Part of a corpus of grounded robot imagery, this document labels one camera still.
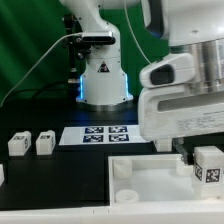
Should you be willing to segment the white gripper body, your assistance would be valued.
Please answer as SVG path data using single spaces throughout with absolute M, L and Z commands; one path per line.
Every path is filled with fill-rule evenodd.
M 138 124 L 147 141 L 224 132 L 224 91 L 191 95 L 187 85 L 143 88 Z

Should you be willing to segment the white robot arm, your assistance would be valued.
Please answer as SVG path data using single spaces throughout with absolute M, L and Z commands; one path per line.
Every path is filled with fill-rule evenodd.
M 224 132 L 224 0 L 59 0 L 78 19 L 86 69 L 77 100 L 112 109 L 132 99 L 121 68 L 120 33 L 101 9 L 142 6 L 145 28 L 170 52 L 140 72 L 140 135 L 159 151 L 173 144 L 187 164 L 199 161 L 181 138 Z

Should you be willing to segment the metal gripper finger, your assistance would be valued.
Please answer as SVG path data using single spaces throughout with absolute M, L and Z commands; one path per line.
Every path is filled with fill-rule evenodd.
M 177 150 L 179 154 L 181 154 L 182 162 L 187 165 L 188 164 L 188 152 L 184 147 L 184 139 L 183 138 L 175 138 L 173 140 L 173 146 Z

